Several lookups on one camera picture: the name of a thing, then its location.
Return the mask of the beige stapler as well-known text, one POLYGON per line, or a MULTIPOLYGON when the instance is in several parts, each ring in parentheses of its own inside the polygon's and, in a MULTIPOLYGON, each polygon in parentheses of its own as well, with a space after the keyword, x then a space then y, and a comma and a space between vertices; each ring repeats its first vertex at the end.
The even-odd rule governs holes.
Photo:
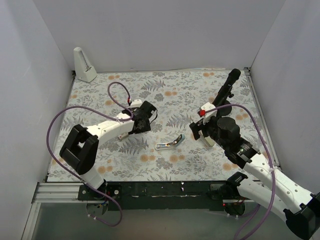
POLYGON ((202 136, 201 140, 208 148, 212 148, 215 145, 215 142, 209 136, 202 136))

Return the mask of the light blue stapler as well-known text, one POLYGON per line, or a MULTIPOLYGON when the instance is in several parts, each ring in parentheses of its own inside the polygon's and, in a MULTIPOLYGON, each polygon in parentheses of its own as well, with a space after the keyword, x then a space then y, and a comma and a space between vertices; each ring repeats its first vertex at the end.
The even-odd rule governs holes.
POLYGON ((185 140, 185 135, 184 134, 180 134, 175 140, 173 140, 171 142, 157 143, 154 148, 155 148, 156 151, 175 149, 184 140, 185 140))

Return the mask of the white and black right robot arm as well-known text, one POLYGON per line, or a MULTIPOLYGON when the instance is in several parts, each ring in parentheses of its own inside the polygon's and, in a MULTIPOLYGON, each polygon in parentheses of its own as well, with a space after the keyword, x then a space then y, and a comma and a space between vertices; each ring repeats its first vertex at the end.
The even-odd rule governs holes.
POLYGON ((268 207, 274 191, 272 212, 285 221, 287 227, 299 238, 310 239, 320 227, 320 195, 303 188, 268 160, 249 141, 241 137, 240 127, 230 117, 211 117, 189 125, 196 140, 211 138, 226 157, 241 169, 259 179, 266 188, 246 177, 226 186, 232 199, 244 196, 268 207))

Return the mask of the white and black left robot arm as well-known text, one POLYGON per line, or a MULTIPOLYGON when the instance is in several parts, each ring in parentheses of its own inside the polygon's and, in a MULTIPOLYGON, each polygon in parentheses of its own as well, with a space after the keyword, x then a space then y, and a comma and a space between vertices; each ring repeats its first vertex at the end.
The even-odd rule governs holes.
POLYGON ((106 196, 106 181, 94 167, 98 148, 121 135, 149 132, 150 118, 157 109, 148 101, 133 101, 133 107, 122 110, 114 117, 91 126, 75 125, 67 136, 59 156, 89 185, 89 194, 95 200, 106 196))

